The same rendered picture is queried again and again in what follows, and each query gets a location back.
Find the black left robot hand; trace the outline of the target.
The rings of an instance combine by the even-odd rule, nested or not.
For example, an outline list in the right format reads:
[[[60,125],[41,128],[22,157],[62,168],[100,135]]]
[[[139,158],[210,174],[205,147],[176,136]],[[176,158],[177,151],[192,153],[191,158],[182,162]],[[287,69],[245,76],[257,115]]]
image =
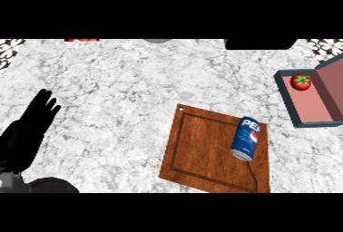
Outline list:
[[[9,124],[0,135],[0,174],[19,174],[32,164],[44,133],[60,110],[50,96],[52,91],[41,89],[21,118]]]

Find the brown wooden cutting board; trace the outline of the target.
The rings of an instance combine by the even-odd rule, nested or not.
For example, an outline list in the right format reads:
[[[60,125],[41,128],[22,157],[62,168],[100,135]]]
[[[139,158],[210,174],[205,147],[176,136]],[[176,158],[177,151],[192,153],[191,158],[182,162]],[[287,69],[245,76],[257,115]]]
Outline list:
[[[260,124],[254,159],[231,153],[239,118],[179,104],[160,178],[207,192],[267,193],[267,125]]]

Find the red tomato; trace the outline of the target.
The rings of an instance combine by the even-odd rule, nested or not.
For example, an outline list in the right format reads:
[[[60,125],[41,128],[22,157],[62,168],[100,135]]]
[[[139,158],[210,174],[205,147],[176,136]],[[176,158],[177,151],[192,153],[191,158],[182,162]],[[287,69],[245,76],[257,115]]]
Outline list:
[[[296,74],[291,77],[290,84],[291,84],[291,87],[297,91],[304,91],[304,90],[309,89],[312,81],[310,81],[310,78],[309,78],[307,75],[304,75],[304,74]]]

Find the open cardboard box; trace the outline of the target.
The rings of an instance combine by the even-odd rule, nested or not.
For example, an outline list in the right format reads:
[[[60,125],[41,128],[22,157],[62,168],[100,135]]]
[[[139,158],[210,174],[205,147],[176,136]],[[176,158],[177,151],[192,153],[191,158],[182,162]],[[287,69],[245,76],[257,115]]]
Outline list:
[[[291,86],[291,78],[297,74],[310,79],[304,91]],[[343,53],[313,69],[278,70],[273,77],[293,126],[318,128],[343,125]]]

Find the blue soda can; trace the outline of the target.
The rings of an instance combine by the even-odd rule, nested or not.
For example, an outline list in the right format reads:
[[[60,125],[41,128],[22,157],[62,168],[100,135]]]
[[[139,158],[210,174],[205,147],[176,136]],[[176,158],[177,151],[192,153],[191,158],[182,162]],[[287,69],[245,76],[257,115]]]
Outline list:
[[[260,123],[251,117],[242,117],[235,129],[235,137],[231,145],[233,156],[244,161],[254,158],[254,149],[260,135]]]

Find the black appliance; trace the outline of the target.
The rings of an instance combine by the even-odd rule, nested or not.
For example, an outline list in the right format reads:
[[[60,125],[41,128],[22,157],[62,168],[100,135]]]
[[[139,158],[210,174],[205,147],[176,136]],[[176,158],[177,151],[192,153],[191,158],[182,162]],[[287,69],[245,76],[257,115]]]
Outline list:
[[[225,39],[226,50],[288,50],[294,39]]]

